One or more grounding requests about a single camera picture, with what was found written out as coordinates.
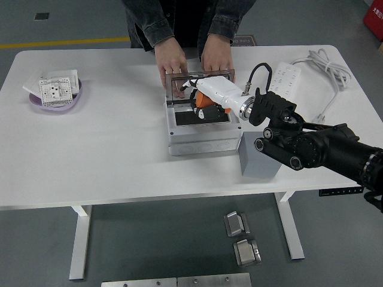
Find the person's left hand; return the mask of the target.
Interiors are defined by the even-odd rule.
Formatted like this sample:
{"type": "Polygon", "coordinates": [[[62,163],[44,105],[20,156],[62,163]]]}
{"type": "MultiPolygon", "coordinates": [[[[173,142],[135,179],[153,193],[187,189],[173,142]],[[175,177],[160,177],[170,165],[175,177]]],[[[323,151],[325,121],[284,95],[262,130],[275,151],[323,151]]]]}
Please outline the person's left hand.
{"type": "Polygon", "coordinates": [[[205,72],[234,70],[230,39],[208,35],[201,56],[201,67],[205,72]]]}

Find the person's right hand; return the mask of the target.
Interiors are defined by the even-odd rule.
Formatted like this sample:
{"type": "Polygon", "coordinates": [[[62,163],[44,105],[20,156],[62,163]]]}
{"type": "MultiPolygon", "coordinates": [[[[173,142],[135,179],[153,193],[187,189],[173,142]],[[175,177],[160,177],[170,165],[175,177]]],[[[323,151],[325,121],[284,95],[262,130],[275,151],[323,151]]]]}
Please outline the person's right hand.
{"type": "Polygon", "coordinates": [[[154,53],[162,86],[166,89],[167,74],[187,73],[186,56],[174,37],[164,39],[154,46],[154,53]]]}

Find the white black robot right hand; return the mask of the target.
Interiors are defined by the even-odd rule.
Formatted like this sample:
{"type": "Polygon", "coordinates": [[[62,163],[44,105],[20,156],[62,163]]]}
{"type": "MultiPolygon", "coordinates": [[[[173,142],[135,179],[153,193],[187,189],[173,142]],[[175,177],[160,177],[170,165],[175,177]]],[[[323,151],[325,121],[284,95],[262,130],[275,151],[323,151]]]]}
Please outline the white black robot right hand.
{"type": "Polygon", "coordinates": [[[254,103],[252,97],[244,96],[239,87],[223,76],[190,79],[182,84],[180,90],[188,87],[197,91],[191,107],[201,120],[216,120],[230,112],[242,120],[250,117],[254,103]]]}

